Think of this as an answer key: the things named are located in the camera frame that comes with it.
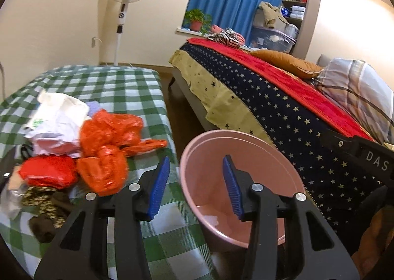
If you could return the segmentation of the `right hand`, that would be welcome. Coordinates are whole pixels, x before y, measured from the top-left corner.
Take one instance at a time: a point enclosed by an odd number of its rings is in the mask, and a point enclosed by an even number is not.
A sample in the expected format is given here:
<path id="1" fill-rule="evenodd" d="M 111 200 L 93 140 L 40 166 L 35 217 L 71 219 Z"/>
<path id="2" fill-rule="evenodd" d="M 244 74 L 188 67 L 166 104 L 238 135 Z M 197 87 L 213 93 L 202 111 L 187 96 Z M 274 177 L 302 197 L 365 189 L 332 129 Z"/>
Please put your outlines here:
<path id="1" fill-rule="evenodd" d="M 373 216 L 363 233 L 358 250 L 352 255 L 360 279 L 367 279 L 380 258 L 393 242 L 393 206 L 387 205 Z"/>

